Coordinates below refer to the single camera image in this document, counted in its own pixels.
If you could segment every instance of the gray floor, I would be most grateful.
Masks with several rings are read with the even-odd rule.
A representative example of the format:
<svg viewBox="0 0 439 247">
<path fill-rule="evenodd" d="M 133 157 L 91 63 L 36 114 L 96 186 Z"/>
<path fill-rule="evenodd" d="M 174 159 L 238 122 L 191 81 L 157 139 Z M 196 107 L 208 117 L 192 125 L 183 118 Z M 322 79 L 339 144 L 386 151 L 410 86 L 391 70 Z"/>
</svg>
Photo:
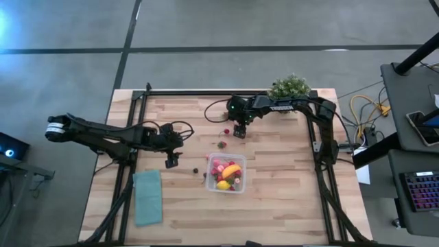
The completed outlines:
<svg viewBox="0 0 439 247">
<path fill-rule="evenodd" d="M 2 1 L 0 49 L 123 47 L 133 6 L 134 0 Z M 427 0 L 144 0 L 132 47 L 413 45 L 439 31 L 438 23 Z M 267 87 L 296 73 L 314 88 L 334 87 L 343 95 L 380 81 L 380 64 L 401 61 L 412 52 L 130 54 L 121 88 L 142 89 L 146 82 L 156 89 Z M 0 55 L 0 113 L 7 114 L 0 132 L 31 144 L 32 164 L 56 170 L 38 199 L 28 195 L 11 246 L 72 244 L 78 238 L 96 156 L 74 143 L 48 142 L 47 117 L 69 112 L 104 121 L 120 58 Z M 438 52 L 425 59 L 437 61 Z M 359 93 L 376 99 L 382 87 Z M 340 99 L 340 108 L 352 119 L 350 98 Z M 362 104 L 355 102 L 355 110 Z M 386 135 L 394 132 L 391 117 L 376 125 Z M 373 198 L 370 187 L 361 189 L 375 240 L 437 246 L 436 238 L 394 229 L 392 199 Z"/>
</svg>

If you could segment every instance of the green plant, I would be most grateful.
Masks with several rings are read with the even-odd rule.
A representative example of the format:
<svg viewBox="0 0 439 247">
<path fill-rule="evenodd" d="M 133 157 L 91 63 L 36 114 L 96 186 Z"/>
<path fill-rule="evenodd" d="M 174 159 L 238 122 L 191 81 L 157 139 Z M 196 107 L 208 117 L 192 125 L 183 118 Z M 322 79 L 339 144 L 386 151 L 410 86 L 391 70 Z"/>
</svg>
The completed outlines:
<svg viewBox="0 0 439 247">
<path fill-rule="evenodd" d="M 311 89 L 305 81 L 306 79 L 297 77 L 294 74 L 285 79 L 277 79 L 268 91 L 268 96 L 272 99 L 280 99 L 283 97 L 308 95 Z"/>
</svg>

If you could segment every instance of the banana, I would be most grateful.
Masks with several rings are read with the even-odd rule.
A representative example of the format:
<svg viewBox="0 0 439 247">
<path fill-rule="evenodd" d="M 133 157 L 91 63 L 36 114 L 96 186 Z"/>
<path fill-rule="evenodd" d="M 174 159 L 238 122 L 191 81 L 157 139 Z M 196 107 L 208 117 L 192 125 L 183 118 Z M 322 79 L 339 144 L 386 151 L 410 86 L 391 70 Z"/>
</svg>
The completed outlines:
<svg viewBox="0 0 439 247">
<path fill-rule="evenodd" d="M 237 164 L 229 165 L 222 171 L 222 178 L 226 179 L 228 176 L 232 175 L 236 171 L 240 171 L 241 167 Z"/>
</svg>

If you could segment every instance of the yellow cable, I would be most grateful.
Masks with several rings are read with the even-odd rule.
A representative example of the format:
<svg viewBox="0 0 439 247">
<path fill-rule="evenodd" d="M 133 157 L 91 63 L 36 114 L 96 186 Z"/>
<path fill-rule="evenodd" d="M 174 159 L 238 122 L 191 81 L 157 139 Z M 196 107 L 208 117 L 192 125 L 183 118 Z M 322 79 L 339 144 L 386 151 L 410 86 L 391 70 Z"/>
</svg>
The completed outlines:
<svg viewBox="0 0 439 247">
<path fill-rule="evenodd" d="M 374 110 L 371 112 L 371 114 L 369 115 L 369 118 L 368 118 L 368 120 L 366 121 L 366 123 L 367 123 L 368 121 L 370 121 L 370 118 L 372 117 L 373 113 L 374 113 L 377 109 L 381 112 L 382 115 L 385 115 L 385 114 L 387 114 L 388 111 L 390 110 L 390 106 L 386 106 L 385 109 L 387 109 L 387 111 L 383 112 L 383 109 L 382 109 L 383 105 L 382 105 L 382 103 L 386 102 L 388 99 L 383 100 L 383 101 L 381 102 L 381 104 L 379 104 L 379 103 L 376 103 L 375 101 L 373 101 L 372 99 L 370 99 L 368 96 L 365 96 L 365 95 L 354 95 L 354 96 L 351 97 L 351 102 L 350 102 L 351 113 L 352 113 L 352 115 L 354 116 L 354 119 L 355 119 L 355 121 L 357 122 L 357 125 L 359 126 L 359 128 L 358 128 L 358 133 L 356 133 L 356 135 L 357 135 L 357 138 L 360 138 L 360 137 L 363 135 L 364 128 L 363 128 L 363 126 L 362 126 L 362 124 L 361 124 L 361 122 L 360 122 L 361 120 L 358 118 L 357 114 L 356 114 L 355 111 L 354 111 L 354 107 L 353 107 L 354 99 L 356 99 L 356 98 L 358 98 L 358 97 L 361 97 L 361 98 L 363 98 L 363 99 L 366 99 L 366 100 L 368 100 L 371 104 L 374 104 L 374 105 L 375 105 L 375 108 L 374 108 Z"/>
<path fill-rule="evenodd" d="M 386 101 L 388 101 L 388 100 L 389 100 L 389 99 L 386 98 L 386 99 L 383 100 L 381 103 L 384 103 L 384 102 L 386 102 Z M 368 119 L 366 120 L 365 124 L 368 123 L 368 122 L 370 121 L 370 118 L 372 118 L 372 115 L 373 115 L 373 113 L 374 113 L 376 110 L 379 109 L 379 110 L 381 111 L 381 114 L 382 114 L 382 115 L 385 115 L 385 114 L 387 114 L 387 113 L 390 111 L 390 107 L 389 107 L 389 106 L 386 106 L 386 108 L 388 108 L 388 109 L 387 109 L 387 111 L 383 112 L 382 109 L 381 109 L 381 107 L 380 107 L 380 106 L 382 106 L 382 105 L 380 105 L 380 104 L 376 104 L 376 105 L 377 105 L 377 107 L 375 107 L 375 108 L 373 109 L 373 111 L 369 114 L 369 117 L 368 117 Z M 360 138 L 360 137 L 363 135 L 363 131 L 364 131 L 363 126 L 360 126 L 360 127 L 358 128 L 357 138 Z"/>
</svg>

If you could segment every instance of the smartphone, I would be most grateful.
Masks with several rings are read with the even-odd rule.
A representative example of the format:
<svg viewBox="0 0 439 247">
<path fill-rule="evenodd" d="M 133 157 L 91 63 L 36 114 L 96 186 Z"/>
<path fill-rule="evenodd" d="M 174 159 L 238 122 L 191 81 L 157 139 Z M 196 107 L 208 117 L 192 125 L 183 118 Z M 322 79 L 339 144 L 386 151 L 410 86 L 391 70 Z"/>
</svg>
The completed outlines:
<svg viewBox="0 0 439 247">
<path fill-rule="evenodd" d="M 418 136 L 423 140 L 426 146 L 433 146 L 439 143 L 439 134 L 435 128 L 432 127 L 422 127 L 416 125 L 419 119 L 425 117 L 425 114 L 421 111 L 416 111 L 414 113 L 409 113 L 406 115 L 410 125 L 415 129 Z"/>
</svg>

